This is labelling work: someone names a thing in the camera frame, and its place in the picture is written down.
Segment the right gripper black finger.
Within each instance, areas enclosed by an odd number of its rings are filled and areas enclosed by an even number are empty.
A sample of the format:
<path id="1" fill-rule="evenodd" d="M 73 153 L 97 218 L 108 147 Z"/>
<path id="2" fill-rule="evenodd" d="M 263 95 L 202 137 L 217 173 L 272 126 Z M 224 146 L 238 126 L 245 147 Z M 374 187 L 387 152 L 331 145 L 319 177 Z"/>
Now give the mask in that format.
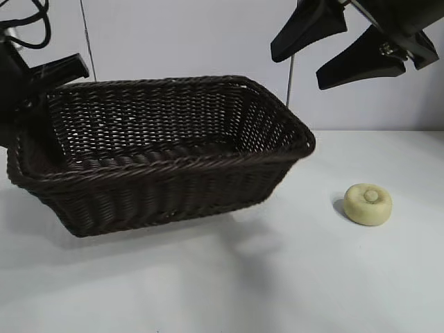
<path id="1" fill-rule="evenodd" d="M 346 32 L 344 7 L 337 0 L 302 0 L 271 42 L 273 62 L 282 62 L 306 46 Z"/>
<path id="2" fill-rule="evenodd" d="M 324 64 L 317 72 L 321 90 L 379 77 L 405 73 L 407 52 L 374 26 L 370 26 L 346 50 Z"/>

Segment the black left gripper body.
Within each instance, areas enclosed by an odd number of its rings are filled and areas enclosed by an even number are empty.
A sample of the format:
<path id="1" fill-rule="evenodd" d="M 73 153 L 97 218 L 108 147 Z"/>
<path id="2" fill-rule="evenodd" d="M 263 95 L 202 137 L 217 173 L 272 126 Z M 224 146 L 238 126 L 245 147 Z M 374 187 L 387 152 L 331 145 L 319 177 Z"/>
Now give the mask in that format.
<path id="1" fill-rule="evenodd" d="M 18 105 L 50 89 L 88 78 L 89 70 L 80 54 L 29 67 L 12 42 L 1 40 L 1 112 L 10 113 Z"/>

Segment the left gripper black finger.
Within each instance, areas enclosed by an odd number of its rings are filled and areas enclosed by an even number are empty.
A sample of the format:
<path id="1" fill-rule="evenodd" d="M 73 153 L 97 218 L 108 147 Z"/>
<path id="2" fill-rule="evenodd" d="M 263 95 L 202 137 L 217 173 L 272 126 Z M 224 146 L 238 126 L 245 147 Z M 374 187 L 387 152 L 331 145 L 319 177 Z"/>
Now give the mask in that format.
<path id="1" fill-rule="evenodd" d="M 1 109 L 1 147 L 8 148 L 25 123 L 25 105 Z"/>
<path id="2" fill-rule="evenodd" d="M 36 141 L 48 157 L 65 156 L 58 134 L 60 111 L 61 104 L 55 96 L 38 96 Z"/>

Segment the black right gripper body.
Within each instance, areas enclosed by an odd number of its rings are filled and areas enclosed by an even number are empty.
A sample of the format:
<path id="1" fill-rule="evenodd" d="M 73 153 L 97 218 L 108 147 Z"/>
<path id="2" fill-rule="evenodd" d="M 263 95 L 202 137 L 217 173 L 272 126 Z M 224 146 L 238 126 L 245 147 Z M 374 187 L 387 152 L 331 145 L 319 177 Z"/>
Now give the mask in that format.
<path id="1" fill-rule="evenodd" d="M 424 29 L 443 18 L 442 1 L 342 1 L 341 4 L 355 7 L 372 26 L 405 50 L 407 60 L 412 60 L 417 70 L 439 60 Z"/>

